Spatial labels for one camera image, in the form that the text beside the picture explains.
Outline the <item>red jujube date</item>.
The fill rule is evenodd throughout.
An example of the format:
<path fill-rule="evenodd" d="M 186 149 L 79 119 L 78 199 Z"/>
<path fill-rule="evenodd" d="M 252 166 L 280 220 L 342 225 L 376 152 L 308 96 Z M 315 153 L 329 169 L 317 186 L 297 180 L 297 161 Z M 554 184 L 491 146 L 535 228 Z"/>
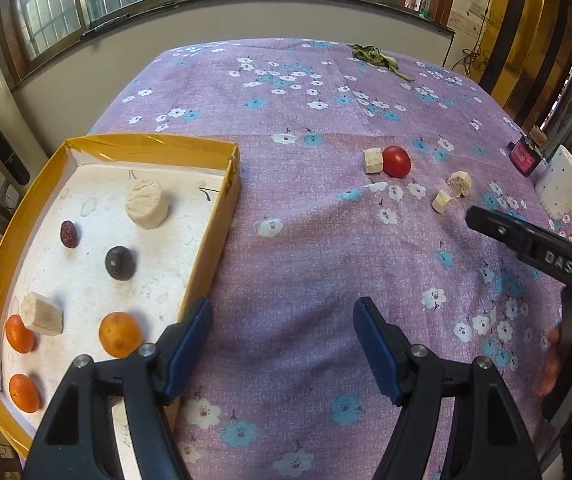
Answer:
<path fill-rule="evenodd" d="M 76 224 L 65 220 L 60 226 L 60 241 L 65 248 L 76 248 L 80 243 L 80 234 Z"/>

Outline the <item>small sugarcane piece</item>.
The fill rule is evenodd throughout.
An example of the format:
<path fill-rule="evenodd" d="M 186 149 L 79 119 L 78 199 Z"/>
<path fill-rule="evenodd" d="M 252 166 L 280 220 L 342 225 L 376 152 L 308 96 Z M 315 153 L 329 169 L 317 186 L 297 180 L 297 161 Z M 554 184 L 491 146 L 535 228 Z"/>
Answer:
<path fill-rule="evenodd" d="M 431 207 L 438 214 L 443 214 L 448 204 L 453 200 L 445 190 L 440 190 L 436 193 L 435 198 L 432 200 Z"/>

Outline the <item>black red jar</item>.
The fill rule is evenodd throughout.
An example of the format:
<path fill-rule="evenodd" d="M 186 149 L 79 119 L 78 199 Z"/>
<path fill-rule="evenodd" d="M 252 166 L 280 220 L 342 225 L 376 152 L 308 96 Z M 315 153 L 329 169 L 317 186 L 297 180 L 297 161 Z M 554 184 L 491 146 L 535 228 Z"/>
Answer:
<path fill-rule="evenodd" d="M 547 136 L 540 128 L 533 126 L 528 133 L 523 133 L 517 142 L 508 144 L 508 157 L 523 177 L 530 177 L 543 159 L 542 148 Z"/>

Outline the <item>yellowish orange tangerine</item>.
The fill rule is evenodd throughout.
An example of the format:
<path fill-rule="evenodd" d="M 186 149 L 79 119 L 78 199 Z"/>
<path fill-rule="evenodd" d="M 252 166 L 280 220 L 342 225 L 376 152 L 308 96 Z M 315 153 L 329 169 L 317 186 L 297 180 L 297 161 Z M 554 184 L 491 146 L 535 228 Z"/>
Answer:
<path fill-rule="evenodd" d="M 100 323 L 98 338 L 109 356 L 117 359 L 126 358 L 143 343 L 141 327 L 126 312 L 107 314 Z"/>

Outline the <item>large sugarcane chunk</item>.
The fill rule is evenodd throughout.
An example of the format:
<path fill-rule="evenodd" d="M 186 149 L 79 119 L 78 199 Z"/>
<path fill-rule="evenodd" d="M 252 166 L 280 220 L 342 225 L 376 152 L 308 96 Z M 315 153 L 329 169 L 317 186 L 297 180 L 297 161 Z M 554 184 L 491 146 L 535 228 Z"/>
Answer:
<path fill-rule="evenodd" d="M 156 229 L 169 213 L 170 202 L 156 181 L 142 181 L 126 197 L 126 214 L 140 228 Z"/>

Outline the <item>medium sugarcane piece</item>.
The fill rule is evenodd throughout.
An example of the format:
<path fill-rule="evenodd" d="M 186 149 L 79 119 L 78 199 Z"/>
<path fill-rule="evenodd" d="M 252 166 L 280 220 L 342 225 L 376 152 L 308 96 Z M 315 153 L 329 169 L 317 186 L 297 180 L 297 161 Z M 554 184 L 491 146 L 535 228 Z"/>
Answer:
<path fill-rule="evenodd" d="M 472 177 L 466 171 L 454 171 L 447 179 L 454 197 L 467 197 L 472 191 Z"/>

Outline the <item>bright orange tangerine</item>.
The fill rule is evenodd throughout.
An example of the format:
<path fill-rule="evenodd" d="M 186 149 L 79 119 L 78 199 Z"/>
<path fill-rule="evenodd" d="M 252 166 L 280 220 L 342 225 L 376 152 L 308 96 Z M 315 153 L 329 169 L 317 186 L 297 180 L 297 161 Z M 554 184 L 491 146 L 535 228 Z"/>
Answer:
<path fill-rule="evenodd" d="M 7 319 L 5 336 L 9 345 L 22 354 L 30 353 L 36 345 L 36 336 L 24 326 L 19 314 L 13 314 Z"/>

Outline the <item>purple floral tablecloth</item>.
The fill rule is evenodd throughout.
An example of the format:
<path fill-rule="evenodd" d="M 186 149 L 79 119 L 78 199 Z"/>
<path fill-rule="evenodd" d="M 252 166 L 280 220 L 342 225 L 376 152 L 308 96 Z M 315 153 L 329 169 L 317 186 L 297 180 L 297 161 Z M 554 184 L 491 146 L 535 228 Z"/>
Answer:
<path fill-rule="evenodd" d="M 196 479 L 368 479 L 397 410 L 352 324 L 356 299 L 438 356 L 488 356 L 528 431 L 560 285 L 468 229 L 472 205 L 572 240 L 507 148 L 520 129 L 479 86 L 400 58 L 407 82 L 342 44 L 247 40 L 164 52 L 115 98 L 97 133 L 234 142 L 241 190 L 211 288 L 213 330 L 176 439 Z M 363 151 L 398 145 L 404 179 L 365 174 Z M 472 177 L 454 197 L 454 171 Z M 445 190 L 443 214 L 431 203 Z"/>

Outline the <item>small orange tangerine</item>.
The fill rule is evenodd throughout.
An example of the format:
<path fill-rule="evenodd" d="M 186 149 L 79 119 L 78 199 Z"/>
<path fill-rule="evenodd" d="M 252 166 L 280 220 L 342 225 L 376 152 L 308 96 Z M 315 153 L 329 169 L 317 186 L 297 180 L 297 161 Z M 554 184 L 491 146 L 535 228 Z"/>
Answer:
<path fill-rule="evenodd" d="M 8 391 L 12 401 L 21 411 L 35 413 L 41 407 L 38 388 L 31 378 L 24 374 L 15 374 L 9 379 Z"/>

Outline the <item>white dotted cup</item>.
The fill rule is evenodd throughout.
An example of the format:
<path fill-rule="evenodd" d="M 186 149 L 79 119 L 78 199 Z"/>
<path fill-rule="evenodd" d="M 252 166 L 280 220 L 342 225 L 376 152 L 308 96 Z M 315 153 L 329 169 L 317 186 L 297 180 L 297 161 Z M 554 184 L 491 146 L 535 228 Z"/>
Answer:
<path fill-rule="evenodd" d="M 561 220 L 572 210 L 572 154 L 559 145 L 538 178 L 535 193 L 554 220 Z"/>

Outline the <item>red tomato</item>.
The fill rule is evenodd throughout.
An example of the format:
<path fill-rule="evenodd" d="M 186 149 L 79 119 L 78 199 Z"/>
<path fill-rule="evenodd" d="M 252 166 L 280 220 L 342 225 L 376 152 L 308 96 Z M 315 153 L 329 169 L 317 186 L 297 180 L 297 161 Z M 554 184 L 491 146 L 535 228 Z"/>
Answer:
<path fill-rule="evenodd" d="M 409 155 L 398 145 L 390 145 L 382 150 L 383 171 L 391 178 L 404 179 L 412 169 Z"/>

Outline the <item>sugarcane piece by tomato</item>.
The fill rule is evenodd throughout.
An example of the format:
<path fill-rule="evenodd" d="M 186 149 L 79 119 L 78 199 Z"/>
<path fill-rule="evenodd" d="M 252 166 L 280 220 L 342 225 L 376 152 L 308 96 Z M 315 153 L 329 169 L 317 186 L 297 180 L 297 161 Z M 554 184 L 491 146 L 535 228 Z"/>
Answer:
<path fill-rule="evenodd" d="M 382 148 L 366 148 L 363 162 L 365 174 L 380 174 L 383 170 Z"/>

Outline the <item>yellow rimmed white tray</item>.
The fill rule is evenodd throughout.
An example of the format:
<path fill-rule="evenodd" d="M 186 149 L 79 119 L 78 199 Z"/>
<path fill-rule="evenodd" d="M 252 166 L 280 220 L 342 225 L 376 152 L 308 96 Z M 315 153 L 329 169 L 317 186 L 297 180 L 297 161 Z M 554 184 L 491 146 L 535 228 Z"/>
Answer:
<path fill-rule="evenodd" d="M 240 190 L 235 143 L 155 133 L 111 133 L 66 141 L 20 202 L 0 243 L 0 433 L 27 455 L 42 413 L 25 413 L 8 391 L 15 374 L 32 378 L 48 403 L 72 359 L 107 359 L 98 331 L 111 312 L 133 315 L 146 340 L 179 321 L 208 294 Z M 137 226 L 126 197 L 137 183 L 158 182 L 170 202 L 156 229 Z M 76 248 L 60 226 L 74 222 Z M 116 281 L 105 269 L 108 250 L 132 252 L 136 271 Z M 64 331 L 39 336 L 22 354 L 6 340 L 6 320 L 36 292 L 62 309 Z"/>

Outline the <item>dried green leaves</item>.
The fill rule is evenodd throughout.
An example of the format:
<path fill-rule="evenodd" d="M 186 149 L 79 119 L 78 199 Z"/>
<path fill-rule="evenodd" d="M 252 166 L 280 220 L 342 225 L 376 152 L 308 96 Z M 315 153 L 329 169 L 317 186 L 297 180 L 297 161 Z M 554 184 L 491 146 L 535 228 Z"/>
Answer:
<path fill-rule="evenodd" d="M 401 71 L 400 63 L 396 58 L 387 55 L 385 52 L 375 46 L 361 46 L 360 44 L 350 44 L 351 52 L 354 58 L 363 61 L 372 66 L 384 68 L 388 72 L 397 75 L 407 82 L 413 82 L 414 78 L 404 74 Z"/>

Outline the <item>white sugarcane chunk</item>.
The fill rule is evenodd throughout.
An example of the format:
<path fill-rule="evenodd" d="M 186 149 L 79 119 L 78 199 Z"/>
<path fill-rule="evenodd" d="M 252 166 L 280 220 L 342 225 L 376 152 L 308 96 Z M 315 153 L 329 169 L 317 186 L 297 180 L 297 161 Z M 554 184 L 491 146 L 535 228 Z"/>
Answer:
<path fill-rule="evenodd" d="M 29 292 L 19 307 L 19 315 L 24 326 L 32 332 L 44 336 L 58 336 L 64 331 L 62 309 L 48 298 Z"/>

